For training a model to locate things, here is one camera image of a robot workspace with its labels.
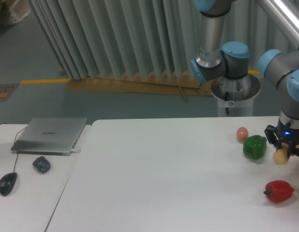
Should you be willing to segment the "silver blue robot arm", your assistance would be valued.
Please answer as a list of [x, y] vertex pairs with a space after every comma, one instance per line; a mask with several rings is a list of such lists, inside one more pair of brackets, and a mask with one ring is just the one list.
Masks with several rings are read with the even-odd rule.
[[[196, 79], [204, 83], [219, 78], [212, 93], [226, 103], [253, 98], [260, 83], [248, 74], [248, 46], [236, 41], [220, 45], [232, 1], [196, 0], [194, 4], [203, 18], [199, 53], [191, 61]], [[299, 9], [289, 0], [260, 0], [258, 5], [296, 47], [289, 54], [269, 50], [258, 61], [261, 75], [284, 99], [278, 124], [267, 126], [265, 135], [276, 149], [287, 145], [288, 156], [299, 156]]]

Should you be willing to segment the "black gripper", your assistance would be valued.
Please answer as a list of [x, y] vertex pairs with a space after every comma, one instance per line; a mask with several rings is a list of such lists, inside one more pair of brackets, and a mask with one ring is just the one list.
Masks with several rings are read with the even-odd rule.
[[282, 143], [285, 143], [289, 145], [287, 156], [299, 157], [299, 129], [285, 128], [285, 125], [279, 120], [277, 127], [267, 125], [264, 133], [267, 141], [277, 150], [282, 147]]

